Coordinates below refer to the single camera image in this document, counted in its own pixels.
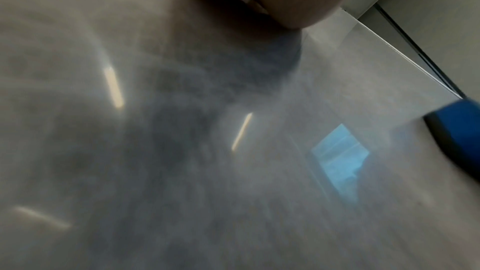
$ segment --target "blue object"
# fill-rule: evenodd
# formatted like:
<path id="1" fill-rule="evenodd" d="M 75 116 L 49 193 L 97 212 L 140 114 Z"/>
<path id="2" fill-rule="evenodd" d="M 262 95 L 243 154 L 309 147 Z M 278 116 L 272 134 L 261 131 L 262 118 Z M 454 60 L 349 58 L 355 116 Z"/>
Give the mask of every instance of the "blue object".
<path id="1" fill-rule="evenodd" d="M 441 150 L 480 180 L 480 104 L 462 99 L 424 119 Z"/>

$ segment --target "glossy floor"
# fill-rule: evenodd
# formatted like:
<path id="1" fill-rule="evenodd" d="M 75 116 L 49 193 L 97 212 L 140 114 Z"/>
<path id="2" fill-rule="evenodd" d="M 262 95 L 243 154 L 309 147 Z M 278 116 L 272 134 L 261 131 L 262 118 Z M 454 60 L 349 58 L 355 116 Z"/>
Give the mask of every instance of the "glossy floor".
<path id="1" fill-rule="evenodd" d="M 2 269 L 477 269 L 457 97 L 343 11 L 0 0 Z"/>

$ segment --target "glossy surface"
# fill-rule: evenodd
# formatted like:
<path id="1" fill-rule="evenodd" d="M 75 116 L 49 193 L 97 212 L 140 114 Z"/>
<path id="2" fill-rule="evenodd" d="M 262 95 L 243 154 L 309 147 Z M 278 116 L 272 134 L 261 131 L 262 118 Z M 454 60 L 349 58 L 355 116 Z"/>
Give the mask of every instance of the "glossy surface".
<path id="1" fill-rule="evenodd" d="M 451 92 L 345 12 L 0 0 L 2 269 L 477 269 Z"/>

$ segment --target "black line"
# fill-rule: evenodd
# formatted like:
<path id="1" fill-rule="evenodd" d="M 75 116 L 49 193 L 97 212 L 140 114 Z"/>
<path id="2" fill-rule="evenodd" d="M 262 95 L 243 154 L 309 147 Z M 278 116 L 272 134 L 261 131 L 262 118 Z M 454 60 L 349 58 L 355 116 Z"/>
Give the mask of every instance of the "black line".
<path id="1" fill-rule="evenodd" d="M 393 20 L 390 15 L 378 4 L 373 5 L 375 9 L 391 24 L 391 26 L 402 36 L 403 39 L 415 50 L 423 61 L 432 69 L 432 71 L 449 87 L 452 91 L 460 95 L 461 98 L 467 98 L 467 95 L 439 68 L 438 65 L 419 47 L 418 44 L 405 33 L 405 31 Z"/>

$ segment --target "table surface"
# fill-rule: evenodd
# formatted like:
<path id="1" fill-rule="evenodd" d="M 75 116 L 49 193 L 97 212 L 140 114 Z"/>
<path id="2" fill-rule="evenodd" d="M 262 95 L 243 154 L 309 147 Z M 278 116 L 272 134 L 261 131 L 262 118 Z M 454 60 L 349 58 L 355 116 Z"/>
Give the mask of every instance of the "table surface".
<path id="1" fill-rule="evenodd" d="M 347 13 L 0 0 L 2 269 L 480 269 L 458 99 Z"/>

